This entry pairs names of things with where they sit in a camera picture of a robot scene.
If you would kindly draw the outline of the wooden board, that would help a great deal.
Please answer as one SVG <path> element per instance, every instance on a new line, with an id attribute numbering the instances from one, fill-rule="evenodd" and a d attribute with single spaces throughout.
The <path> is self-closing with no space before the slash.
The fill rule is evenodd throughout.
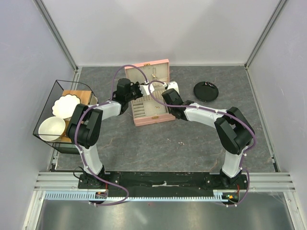
<path id="1" fill-rule="evenodd" d="M 93 97 L 93 92 L 86 90 L 64 90 L 62 96 L 66 96 L 68 94 L 76 95 L 80 99 L 81 103 L 86 105 L 88 105 L 91 102 L 91 99 Z M 66 129 L 68 127 L 69 121 L 70 121 L 69 119 L 65 119 L 66 126 L 64 133 L 60 138 L 60 142 L 71 143 L 71 140 L 66 136 Z"/>

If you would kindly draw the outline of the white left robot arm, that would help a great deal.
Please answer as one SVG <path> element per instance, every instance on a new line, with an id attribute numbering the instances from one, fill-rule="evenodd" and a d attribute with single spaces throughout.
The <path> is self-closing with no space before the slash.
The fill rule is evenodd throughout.
<path id="1" fill-rule="evenodd" d="M 76 105 L 66 130 L 66 136 L 78 150 L 84 170 L 88 174 L 99 175 L 103 164 L 99 159 L 97 141 L 103 120 L 123 114 L 129 102 L 143 97 L 138 82 L 120 79 L 117 90 L 112 93 L 112 100 L 95 105 Z"/>

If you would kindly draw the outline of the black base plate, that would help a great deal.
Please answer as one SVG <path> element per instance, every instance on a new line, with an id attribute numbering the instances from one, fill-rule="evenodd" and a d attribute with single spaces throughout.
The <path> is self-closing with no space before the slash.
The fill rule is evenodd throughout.
<path id="1" fill-rule="evenodd" d="M 245 190 L 248 179 L 239 174 L 227 179 L 220 173 L 209 172 L 106 172 L 100 175 L 106 183 L 88 173 L 75 176 L 79 179 L 79 189 L 107 189 L 115 196 L 126 196 L 127 193 L 117 187 L 126 188 L 129 196 L 209 196 L 214 190 Z"/>

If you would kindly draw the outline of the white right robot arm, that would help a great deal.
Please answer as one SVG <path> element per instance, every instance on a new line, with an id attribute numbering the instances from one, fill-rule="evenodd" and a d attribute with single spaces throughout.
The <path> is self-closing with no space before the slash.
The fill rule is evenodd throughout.
<path id="1" fill-rule="evenodd" d="M 255 132 L 236 107 L 218 110 L 201 106 L 193 101 L 182 101 L 175 89 L 162 93 L 170 114 L 177 119 L 198 122 L 216 129 L 220 142 L 226 150 L 223 174 L 236 177 L 241 171 L 242 156 L 256 143 Z"/>

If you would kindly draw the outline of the hair clips on plate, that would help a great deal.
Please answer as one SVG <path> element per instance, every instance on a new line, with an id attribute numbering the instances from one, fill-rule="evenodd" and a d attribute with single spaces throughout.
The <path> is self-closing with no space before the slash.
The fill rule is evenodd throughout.
<path id="1" fill-rule="evenodd" d="M 213 83 L 210 83 L 210 82 L 205 82 L 204 83 L 206 86 L 209 86 L 209 87 L 211 87 L 211 88 L 214 88 L 215 87 L 215 85 L 213 84 Z"/>

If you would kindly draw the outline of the white round bowl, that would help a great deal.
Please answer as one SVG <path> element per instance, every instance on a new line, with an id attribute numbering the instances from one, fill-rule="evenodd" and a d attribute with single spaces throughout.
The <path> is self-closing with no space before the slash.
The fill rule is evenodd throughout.
<path id="1" fill-rule="evenodd" d="M 62 118 L 52 116 L 41 123 L 38 135 L 43 141 L 55 141 L 62 136 L 65 126 L 65 121 Z"/>

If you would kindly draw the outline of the white scalloped dish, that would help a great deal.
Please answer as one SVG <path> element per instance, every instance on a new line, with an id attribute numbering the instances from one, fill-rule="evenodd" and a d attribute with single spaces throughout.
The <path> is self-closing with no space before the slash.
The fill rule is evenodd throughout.
<path id="1" fill-rule="evenodd" d="M 58 100 L 54 102 L 52 106 L 52 114 L 56 117 L 67 120 L 72 117 L 73 112 L 81 100 L 76 95 L 67 94 L 61 96 Z"/>

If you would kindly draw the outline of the black round plate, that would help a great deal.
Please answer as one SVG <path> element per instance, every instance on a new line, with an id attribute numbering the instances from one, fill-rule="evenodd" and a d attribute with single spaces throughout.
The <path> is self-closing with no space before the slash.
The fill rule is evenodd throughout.
<path id="1" fill-rule="evenodd" d="M 219 90 L 216 86 L 211 88 L 204 83 L 205 81 L 198 82 L 193 88 L 193 93 L 202 102 L 212 102 L 217 99 Z"/>

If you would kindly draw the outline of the pink jewelry box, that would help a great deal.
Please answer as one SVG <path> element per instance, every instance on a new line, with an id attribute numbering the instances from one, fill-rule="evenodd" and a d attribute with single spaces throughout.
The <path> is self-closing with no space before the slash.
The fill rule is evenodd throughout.
<path id="1" fill-rule="evenodd" d="M 150 62 L 134 64 L 139 67 L 147 77 L 151 84 L 153 96 L 147 95 L 139 99 L 131 101 L 131 108 L 135 126 L 144 126 L 149 124 L 161 123 L 175 120 L 175 117 L 168 112 L 168 108 L 161 103 L 164 102 L 162 93 L 165 91 L 165 86 L 158 81 L 166 84 L 169 83 L 169 60 L 162 59 Z"/>

